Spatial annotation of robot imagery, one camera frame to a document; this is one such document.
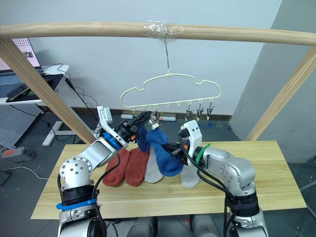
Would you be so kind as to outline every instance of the monitor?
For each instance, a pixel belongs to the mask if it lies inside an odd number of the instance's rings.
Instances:
[[[35,69],[41,70],[40,63],[34,53],[31,43],[28,38],[12,39],[15,45],[21,50],[23,55],[29,60]],[[0,58],[0,74],[13,73],[11,68]]]

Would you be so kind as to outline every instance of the wooden pole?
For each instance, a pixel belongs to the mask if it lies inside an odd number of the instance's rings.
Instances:
[[[151,24],[148,22],[66,22],[4,25],[0,26],[0,34],[2,38],[58,36],[152,37],[153,34],[149,30]],[[243,27],[175,26],[174,24],[168,24],[167,32],[171,30],[179,32],[182,29],[182,33],[169,34],[167,37],[175,39],[251,41],[316,46],[315,33]],[[164,30],[162,28],[160,30],[162,33],[159,36],[164,37]]]
[[[85,143],[95,141],[90,130],[45,82],[11,39],[0,39],[0,58]]]
[[[247,137],[247,141],[255,141],[269,126],[272,120],[283,109],[286,103],[292,98],[296,91],[301,87],[305,80],[316,68],[316,47],[311,47],[307,54],[298,65],[293,75],[277,94],[273,102],[261,116],[257,124],[253,127]]]

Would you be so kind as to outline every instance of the white hanger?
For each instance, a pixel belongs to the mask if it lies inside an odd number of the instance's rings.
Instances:
[[[165,49],[166,49],[166,55],[167,55],[167,74],[166,75],[162,75],[162,76],[157,76],[157,77],[154,77],[154,78],[150,78],[148,79],[147,81],[145,81],[143,83],[144,87],[139,89],[137,87],[133,87],[133,88],[130,88],[128,90],[126,90],[125,92],[122,93],[122,95],[120,96],[119,100],[120,100],[120,103],[123,107],[125,108],[132,108],[133,110],[137,107],[143,107],[144,110],[147,110],[147,107],[149,106],[155,106],[155,108],[157,109],[158,108],[158,105],[166,105],[167,108],[169,108],[170,104],[177,104],[178,106],[181,105],[181,103],[184,103],[184,102],[187,102],[188,104],[191,104],[192,101],[199,101],[199,103],[202,103],[203,100],[210,100],[210,101],[213,101],[213,99],[215,98],[218,98],[221,96],[221,87],[219,86],[219,84],[213,82],[213,81],[210,81],[210,80],[203,80],[201,82],[197,82],[196,78],[191,76],[191,75],[187,75],[187,74],[180,74],[180,73],[170,73],[169,71],[169,58],[168,58],[168,50],[167,50],[167,43],[166,43],[166,39],[164,38],[164,44],[165,44]],[[159,78],[165,78],[165,77],[172,77],[172,76],[183,76],[183,77],[189,77],[189,78],[192,78],[193,79],[193,82],[194,84],[196,85],[202,85],[204,82],[206,83],[210,83],[210,84],[213,84],[213,85],[216,85],[218,87],[218,95],[217,96],[212,96],[212,97],[205,97],[205,98],[199,98],[199,99],[192,99],[192,100],[181,100],[181,101],[172,101],[172,102],[163,102],[163,103],[153,103],[153,104],[145,104],[145,105],[131,105],[131,106],[126,106],[125,104],[123,104],[123,97],[125,94],[127,94],[128,92],[132,91],[132,90],[138,90],[138,91],[143,91],[146,89],[146,84],[150,81],[153,81],[153,80],[157,80]]]

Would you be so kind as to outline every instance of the wooden table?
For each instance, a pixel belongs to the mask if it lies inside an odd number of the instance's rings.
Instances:
[[[276,141],[212,142],[212,146],[252,162],[256,170],[259,205],[263,210],[306,207],[303,197]],[[39,198],[32,219],[59,219],[60,202],[57,188],[59,167],[79,154],[86,145],[66,145]],[[99,168],[92,174],[95,181],[104,173]],[[223,212],[224,195],[203,181],[193,189],[181,186],[180,176],[164,177],[156,184],[143,182],[132,187],[123,182],[119,187],[99,185],[98,202],[103,218],[162,216]]]

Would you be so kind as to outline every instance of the white wall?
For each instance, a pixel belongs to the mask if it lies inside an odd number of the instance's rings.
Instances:
[[[280,2],[0,0],[0,24],[164,20],[180,24],[270,28]],[[158,39],[38,38],[31,42],[42,65],[69,64],[73,84],[84,88],[99,104],[111,108],[122,108],[119,96],[123,91],[141,87],[143,81],[166,73],[164,45]],[[168,44],[170,70],[219,83],[222,96],[214,102],[214,113],[232,115],[262,45],[179,39]],[[126,101],[131,105],[194,99],[214,94],[209,90],[209,86],[193,87],[187,79],[167,78],[153,82],[142,96],[127,96]],[[84,106],[67,87],[60,88],[60,96],[70,106]],[[185,106],[160,107],[160,110],[184,112]]]

